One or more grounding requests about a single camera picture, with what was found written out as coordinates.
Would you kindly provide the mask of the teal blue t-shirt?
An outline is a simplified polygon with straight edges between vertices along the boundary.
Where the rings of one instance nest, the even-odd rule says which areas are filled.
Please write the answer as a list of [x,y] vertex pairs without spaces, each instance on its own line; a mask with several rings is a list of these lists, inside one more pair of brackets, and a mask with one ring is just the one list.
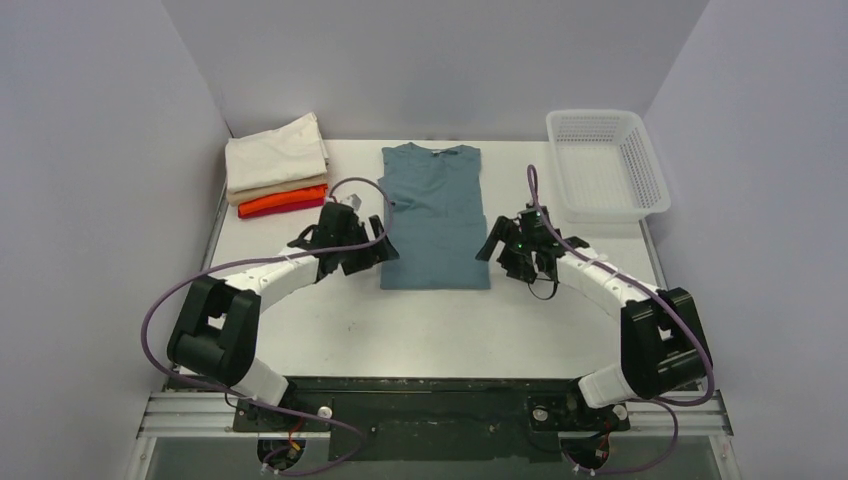
[[406,143],[382,149],[378,184],[392,201],[389,238],[399,258],[381,268],[383,290],[488,290],[475,258],[487,239],[481,150]]

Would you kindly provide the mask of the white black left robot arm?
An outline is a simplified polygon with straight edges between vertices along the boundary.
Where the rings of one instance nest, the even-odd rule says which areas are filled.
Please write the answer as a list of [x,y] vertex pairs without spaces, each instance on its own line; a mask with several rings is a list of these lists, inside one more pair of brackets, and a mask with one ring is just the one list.
[[397,249],[377,215],[361,219],[356,207],[330,202],[273,261],[225,277],[193,280],[169,339],[169,360],[205,376],[259,406],[272,429],[292,426],[298,402],[291,382],[256,353],[263,313],[296,291],[336,271],[350,276],[396,260]]

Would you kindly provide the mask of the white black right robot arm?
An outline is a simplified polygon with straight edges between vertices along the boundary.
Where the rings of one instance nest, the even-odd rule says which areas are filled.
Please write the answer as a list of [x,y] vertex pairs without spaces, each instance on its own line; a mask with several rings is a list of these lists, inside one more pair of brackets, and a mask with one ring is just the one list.
[[548,280],[579,292],[617,321],[620,342],[611,365],[571,381],[562,394],[531,399],[533,429],[619,428],[626,402],[657,399],[707,377],[712,360],[691,294],[634,279],[583,239],[549,230],[546,218],[545,208],[498,217],[477,259],[495,259],[507,277],[527,285]]

